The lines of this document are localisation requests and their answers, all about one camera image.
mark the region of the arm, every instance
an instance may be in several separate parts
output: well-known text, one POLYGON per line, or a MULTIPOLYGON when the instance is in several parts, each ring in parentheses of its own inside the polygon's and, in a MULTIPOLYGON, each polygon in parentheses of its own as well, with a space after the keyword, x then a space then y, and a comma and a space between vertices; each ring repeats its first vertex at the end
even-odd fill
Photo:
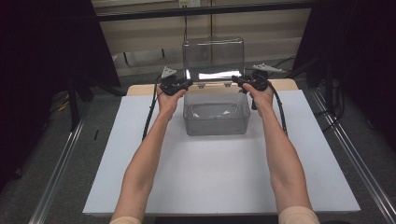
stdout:
POLYGON ((291 206, 303 206, 312 210, 306 189, 304 169, 297 152, 283 132, 272 108, 273 93, 256 91, 248 84, 244 88, 250 92, 262 117, 271 185, 276 196, 276 209, 280 214, 291 206))
POLYGON ((157 92, 160 112, 125 171, 119 201, 111 220, 118 217, 136 217, 143 222, 166 127, 176 110, 178 98, 186 91, 179 91, 171 97, 161 94, 160 88, 157 88, 157 92))

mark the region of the metal rail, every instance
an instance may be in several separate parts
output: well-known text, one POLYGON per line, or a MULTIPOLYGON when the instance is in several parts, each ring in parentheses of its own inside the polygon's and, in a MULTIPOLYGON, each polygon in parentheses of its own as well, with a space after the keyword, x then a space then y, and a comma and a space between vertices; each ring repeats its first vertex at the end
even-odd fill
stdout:
POLYGON ((64 175, 64 171, 67 167, 67 163, 69 163, 69 159, 73 153, 74 147, 78 140, 79 134, 81 133, 82 126, 84 124, 84 120, 88 115, 90 105, 86 105, 81 119, 75 130, 69 134, 66 144, 64 145, 64 150, 62 152, 61 158, 58 160, 56 167, 52 173, 51 178, 49 179, 49 183, 42 194, 40 201, 38 202, 35 211, 29 221, 29 224, 42 224, 44 223, 47 214, 50 210, 50 206, 52 205, 53 199, 55 198, 56 192, 58 191, 60 182, 64 175))
POLYGON ((172 8, 151 11, 136 11, 136 12, 118 12, 118 13, 100 13, 97 14, 96 19, 99 21, 127 21, 140 20, 164 17, 184 17, 210 14, 225 14, 237 12, 254 12, 254 11, 274 11, 287 9, 301 9, 315 7, 326 7, 329 4, 334 4, 340 0, 306 0, 297 2, 283 2, 283 3, 266 3, 253 4, 245 6, 224 6, 224 7, 187 7, 187 8, 172 8))
MULTIPOLYGON (((326 110, 325 100, 321 95, 321 93, 317 91, 312 91, 312 94, 314 95, 315 101, 317 102, 320 109, 325 111, 326 110)), ((361 155, 359 154, 358 150, 350 141, 349 137, 347 136, 347 133, 344 131, 341 124, 335 121, 334 117, 332 117, 330 114, 326 114, 326 120, 329 122, 329 124, 334 123, 332 129, 334 130, 335 136, 338 138, 345 153, 349 157, 349 160, 352 162, 353 166, 355 167, 356 171, 361 177, 361 180, 363 181, 364 185, 372 195, 376 205, 378 206, 379 210, 382 212, 382 215, 384 216, 385 220, 388 222, 388 224, 395 224, 396 210, 389 196, 378 184, 373 174, 370 172, 369 168, 361 158, 361 155)))

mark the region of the clear lid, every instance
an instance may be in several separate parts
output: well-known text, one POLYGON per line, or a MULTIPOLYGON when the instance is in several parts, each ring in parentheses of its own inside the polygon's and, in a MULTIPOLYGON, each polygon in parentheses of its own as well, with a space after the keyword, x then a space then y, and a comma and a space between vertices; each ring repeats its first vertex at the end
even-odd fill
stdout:
POLYGON ((200 82, 231 82, 243 76, 244 41, 241 37, 189 39, 183 43, 184 77, 200 82))

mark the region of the white paper sheet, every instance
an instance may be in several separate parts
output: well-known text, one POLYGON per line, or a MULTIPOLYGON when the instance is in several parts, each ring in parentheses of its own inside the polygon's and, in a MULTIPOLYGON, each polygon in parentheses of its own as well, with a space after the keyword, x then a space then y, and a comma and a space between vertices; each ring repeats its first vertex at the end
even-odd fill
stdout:
MULTIPOLYGON (((360 207, 301 91, 281 91, 289 137, 302 161, 317 212, 360 207)), ((83 213, 111 215, 124 171, 140 145, 151 96, 123 97, 83 213)), ((278 114, 277 104, 274 109, 278 114)), ((262 122, 252 111, 246 134, 188 136, 183 99, 163 142, 147 214, 154 216, 274 214, 262 122)))

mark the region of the plastic container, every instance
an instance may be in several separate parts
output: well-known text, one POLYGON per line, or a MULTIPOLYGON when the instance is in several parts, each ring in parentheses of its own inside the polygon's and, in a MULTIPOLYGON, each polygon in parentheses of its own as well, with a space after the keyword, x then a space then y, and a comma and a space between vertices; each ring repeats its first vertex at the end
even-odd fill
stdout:
POLYGON ((243 76, 244 41, 241 37, 189 39, 183 43, 184 76, 198 92, 184 96, 183 117, 188 135, 242 134, 247 131, 250 109, 243 93, 205 93, 204 84, 224 87, 231 76, 243 76))
POLYGON ((183 117, 190 136, 242 134, 250 117, 248 98, 242 92, 186 94, 183 117))
POLYGON ((183 43, 184 77, 194 83, 231 81, 231 76, 243 76, 244 62, 244 41, 238 36, 211 36, 183 43))

